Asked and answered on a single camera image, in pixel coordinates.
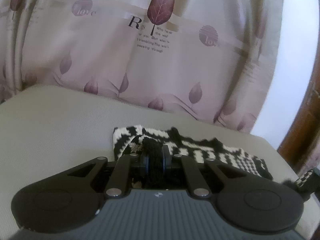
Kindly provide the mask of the brown wooden door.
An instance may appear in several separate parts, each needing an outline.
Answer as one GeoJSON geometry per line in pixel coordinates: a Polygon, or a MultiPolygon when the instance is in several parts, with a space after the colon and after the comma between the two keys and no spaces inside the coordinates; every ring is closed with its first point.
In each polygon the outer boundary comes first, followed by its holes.
{"type": "Polygon", "coordinates": [[[303,102],[278,153],[295,172],[300,172],[310,156],[311,145],[319,131],[319,56],[316,56],[312,76],[303,102]]]}

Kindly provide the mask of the black white striped knit sweater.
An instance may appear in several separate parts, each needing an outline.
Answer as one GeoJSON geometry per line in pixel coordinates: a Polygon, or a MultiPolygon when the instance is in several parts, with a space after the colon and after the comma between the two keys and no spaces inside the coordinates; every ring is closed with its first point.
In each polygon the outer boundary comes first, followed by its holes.
{"type": "MultiPolygon", "coordinates": [[[[113,132],[113,150],[116,161],[120,157],[131,153],[143,155],[148,159],[148,169],[138,174],[139,181],[144,189],[160,194],[164,194],[165,191],[185,191],[179,189],[178,179],[175,179],[172,183],[165,180],[164,173],[161,170],[163,167],[161,152],[163,146],[168,147],[170,155],[186,155],[198,164],[204,163],[208,158],[213,158],[245,172],[274,181],[263,159],[250,155],[240,148],[227,147],[217,139],[196,141],[181,136],[175,128],[162,131],[140,125],[116,128],[113,132]]],[[[303,191],[297,181],[287,180],[281,184],[299,193],[304,203],[311,197],[312,192],[309,190],[303,191]]]]}

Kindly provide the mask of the pink leaf print curtain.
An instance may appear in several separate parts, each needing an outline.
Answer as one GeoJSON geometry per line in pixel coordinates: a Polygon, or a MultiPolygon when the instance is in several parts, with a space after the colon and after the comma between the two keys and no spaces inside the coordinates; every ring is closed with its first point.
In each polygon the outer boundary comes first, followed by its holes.
{"type": "Polygon", "coordinates": [[[284,0],[1,0],[1,100],[47,84],[248,133],[284,0]]]}

